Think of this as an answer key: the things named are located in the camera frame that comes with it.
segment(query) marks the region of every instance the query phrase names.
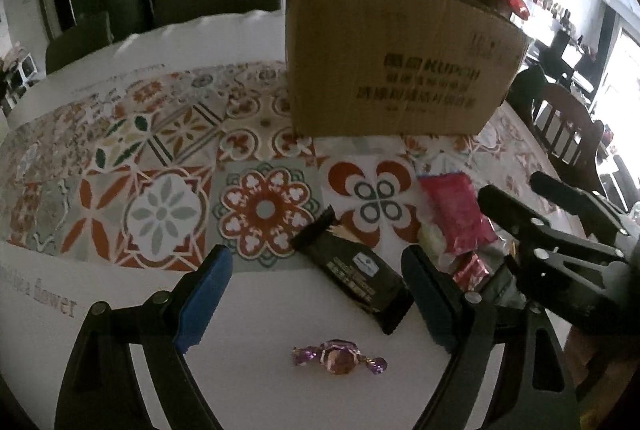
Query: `table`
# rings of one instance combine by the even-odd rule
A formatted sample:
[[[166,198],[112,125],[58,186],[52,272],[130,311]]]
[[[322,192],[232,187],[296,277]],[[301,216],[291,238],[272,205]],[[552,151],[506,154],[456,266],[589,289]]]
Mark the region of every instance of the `table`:
[[[265,429],[410,428],[448,354],[415,306],[393,335],[382,334],[291,252],[290,236],[331,204],[399,270],[419,228],[416,174],[450,171],[465,171],[476,187],[492,182],[580,235],[576,219],[526,185],[532,172],[555,175],[553,168],[506,104],[473,138],[300,139],[290,125],[285,64],[259,61],[284,59],[282,15],[204,20],[66,67],[9,117],[12,132],[0,147],[5,381],[34,422],[52,428],[66,360],[91,304],[139,304],[226,243],[234,275],[201,344],[186,355],[222,425],[254,428],[259,418]],[[136,57],[150,68],[132,70]],[[116,76],[105,79],[110,65]],[[554,322],[563,340],[568,326]],[[355,341],[389,369],[336,378],[290,365],[291,347],[329,338]],[[142,350],[132,353],[152,422],[167,428]],[[492,353],[469,428],[484,417],[500,353]]]

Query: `blue gripper pad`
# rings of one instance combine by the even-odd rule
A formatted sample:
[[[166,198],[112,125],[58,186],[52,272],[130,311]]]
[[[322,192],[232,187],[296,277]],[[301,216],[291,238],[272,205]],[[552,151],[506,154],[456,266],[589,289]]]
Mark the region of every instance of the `blue gripper pad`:
[[[178,317],[175,348],[182,354],[200,343],[213,312],[218,307],[233,271],[233,257],[224,247],[209,270],[200,278]]]
[[[436,344],[453,352],[460,342],[460,324],[455,309],[438,284],[435,269],[419,246],[412,245],[402,252],[402,278],[414,297],[418,311]],[[458,286],[449,276],[458,294]]]

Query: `candy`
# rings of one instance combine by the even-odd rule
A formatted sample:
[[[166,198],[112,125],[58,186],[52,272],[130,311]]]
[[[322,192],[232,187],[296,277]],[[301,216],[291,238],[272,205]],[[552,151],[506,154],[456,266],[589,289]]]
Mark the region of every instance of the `candy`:
[[[295,366],[306,365],[316,357],[331,374],[338,376],[350,373],[357,365],[364,363],[374,374],[382,374],[386,370],[386,360],[383,358],[367,358],[363,356],[353,342],[346,340],[328,340],[318,347],[294,347],[292,352]]]

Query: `plastic bag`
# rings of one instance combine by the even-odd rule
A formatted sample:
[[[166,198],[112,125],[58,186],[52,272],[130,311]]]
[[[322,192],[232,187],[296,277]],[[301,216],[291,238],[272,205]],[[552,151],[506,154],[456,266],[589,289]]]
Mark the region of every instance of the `plastic bag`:
[[[431,209],[420,242],[436,267],[451,272],[457,256],[491,244],[498,236],[482,214],[471,179],[463,173],[419,177]]]

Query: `red balloon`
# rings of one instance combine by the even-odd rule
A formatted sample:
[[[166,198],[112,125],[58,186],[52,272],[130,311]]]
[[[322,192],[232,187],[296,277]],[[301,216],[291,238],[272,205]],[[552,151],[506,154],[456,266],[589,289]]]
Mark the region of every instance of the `red balloon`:
[[[507,0],[507,3],[518,18],[529,19],[529,8],[522,0]]]

